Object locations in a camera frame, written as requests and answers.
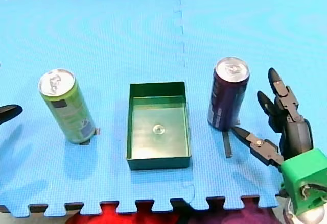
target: green can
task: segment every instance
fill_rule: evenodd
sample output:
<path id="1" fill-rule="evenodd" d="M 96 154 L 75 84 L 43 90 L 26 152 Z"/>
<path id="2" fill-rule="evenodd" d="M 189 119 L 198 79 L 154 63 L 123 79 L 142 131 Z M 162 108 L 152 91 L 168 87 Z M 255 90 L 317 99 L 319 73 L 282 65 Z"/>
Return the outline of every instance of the green can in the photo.
<path id="1" fill-rule="evenodd" d="M 71 72 L 51 70 L 40 78 L 38 88 L 67 140 L 79 144 L 94 135 L 94 121 Z"/>

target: purple fabric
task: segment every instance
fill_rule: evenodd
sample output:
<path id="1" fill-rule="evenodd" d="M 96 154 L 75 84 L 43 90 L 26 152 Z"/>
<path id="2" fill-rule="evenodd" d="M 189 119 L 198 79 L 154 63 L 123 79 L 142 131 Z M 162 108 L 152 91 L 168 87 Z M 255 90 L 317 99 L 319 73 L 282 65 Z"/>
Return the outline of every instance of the purple fabric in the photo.
<path id="1" fill-rule="evenodd" d="M 194 214 L 188 224 L 281 224 L 272 209 L 259 208 L 254 199 L 243 199 L 245 208 L 223 210 L 217 206 L 213 211 Z"/>

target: green tray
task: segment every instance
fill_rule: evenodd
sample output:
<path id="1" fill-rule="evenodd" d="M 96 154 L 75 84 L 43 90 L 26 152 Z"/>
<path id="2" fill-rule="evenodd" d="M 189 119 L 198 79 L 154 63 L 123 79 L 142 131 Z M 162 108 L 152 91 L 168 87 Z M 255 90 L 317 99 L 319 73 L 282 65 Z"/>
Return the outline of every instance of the green tray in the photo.
<path id="1" fill-rule="evenodd" d="M 130 85 L 127 138 L 130 169 L 188 167 L 189 131 L 184 82 Z"/>

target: metal bolt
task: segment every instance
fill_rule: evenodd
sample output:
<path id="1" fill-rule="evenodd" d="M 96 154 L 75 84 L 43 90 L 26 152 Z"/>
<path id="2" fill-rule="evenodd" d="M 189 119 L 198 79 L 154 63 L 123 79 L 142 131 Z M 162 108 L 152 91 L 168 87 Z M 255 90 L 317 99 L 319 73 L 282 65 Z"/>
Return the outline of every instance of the metal bolt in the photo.
<path id="1" fill-rule="evenodd" d="M 261 140 L 256 141 L 256 145 L 257 146 L 262 146 L 262 141 Z"/>
<path id="2" fill-rule="evenodd" d="M 157 135 L 162 135 L 165 132 L 165 128 L 162 125 L 155 125 L 152 130 Z"/>

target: aluminum can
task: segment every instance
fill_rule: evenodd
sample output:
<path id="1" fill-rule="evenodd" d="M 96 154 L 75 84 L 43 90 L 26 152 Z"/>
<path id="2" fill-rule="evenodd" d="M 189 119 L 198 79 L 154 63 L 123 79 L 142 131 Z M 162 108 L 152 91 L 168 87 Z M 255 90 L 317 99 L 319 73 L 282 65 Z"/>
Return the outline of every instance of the aluminum can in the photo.
<path id="1" fill-rule="evenodd" d="M 208 122 L 220 131 L 237 124 L 239 111 L 250 78 L 245 61 L 225 57 L 215 67 Z"/>
<path id="2" fill-rule="evenodd" d="M 79 144 L 94 135 L 94 121 L 71 72 L 54 69 L 45 73 L 38 89 L 68 141 Z"/>

